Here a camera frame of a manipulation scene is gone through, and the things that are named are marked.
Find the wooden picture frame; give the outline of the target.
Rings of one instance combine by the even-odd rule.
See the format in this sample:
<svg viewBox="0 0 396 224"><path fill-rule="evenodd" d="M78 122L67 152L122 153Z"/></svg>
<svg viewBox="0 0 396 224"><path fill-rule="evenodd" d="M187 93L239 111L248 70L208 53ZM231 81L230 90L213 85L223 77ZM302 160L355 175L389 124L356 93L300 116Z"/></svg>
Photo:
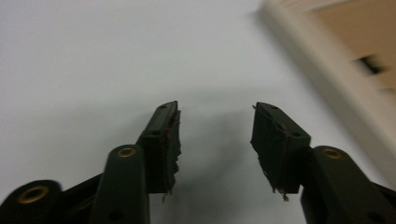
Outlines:
<svg viewBox="0 0 396 224"><path fill-rule="evenodd" d="M259 14L396 189L396 0L264 0Z"/></svg>

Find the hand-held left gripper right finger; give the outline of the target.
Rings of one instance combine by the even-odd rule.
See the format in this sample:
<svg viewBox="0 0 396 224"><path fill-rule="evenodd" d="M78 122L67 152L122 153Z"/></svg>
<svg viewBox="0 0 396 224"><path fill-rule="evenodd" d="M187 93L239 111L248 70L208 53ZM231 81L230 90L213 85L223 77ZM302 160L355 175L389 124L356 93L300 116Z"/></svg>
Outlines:
<svg viewBox="0 0 396 224"><path fill-rule="evenodd" d="M345 151L311 136L275 105L255 106L250 143L272 189L300 192L307 224L396 224L396 191L363 173Z"/></svg>

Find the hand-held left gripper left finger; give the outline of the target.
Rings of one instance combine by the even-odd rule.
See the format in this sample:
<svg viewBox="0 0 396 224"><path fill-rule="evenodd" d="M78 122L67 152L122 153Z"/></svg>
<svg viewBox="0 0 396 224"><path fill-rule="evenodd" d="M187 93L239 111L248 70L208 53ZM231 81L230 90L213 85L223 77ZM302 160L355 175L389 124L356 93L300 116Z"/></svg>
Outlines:
<svg viewBox="0 0 396 224"><path fill-rule="evenodd" d="M149 224L149 196L176 183L180 115L176 101L159 105L136 143L108 154L90 224Z"/></svg>

